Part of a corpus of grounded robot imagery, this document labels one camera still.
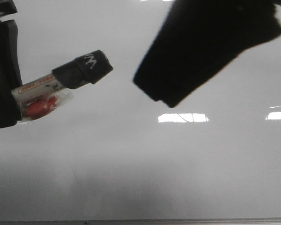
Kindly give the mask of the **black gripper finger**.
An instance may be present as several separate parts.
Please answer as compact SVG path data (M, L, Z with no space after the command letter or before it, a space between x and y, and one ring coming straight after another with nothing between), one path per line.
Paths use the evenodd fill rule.
M12 0L0 0L0 19L17 13ZM22 119L11 91L22 86L18 64L18 27L14 20L0 20L0 128L14 126Z
M176 0L133 82L168 107L215 76L243 51L281 35L281 0Z

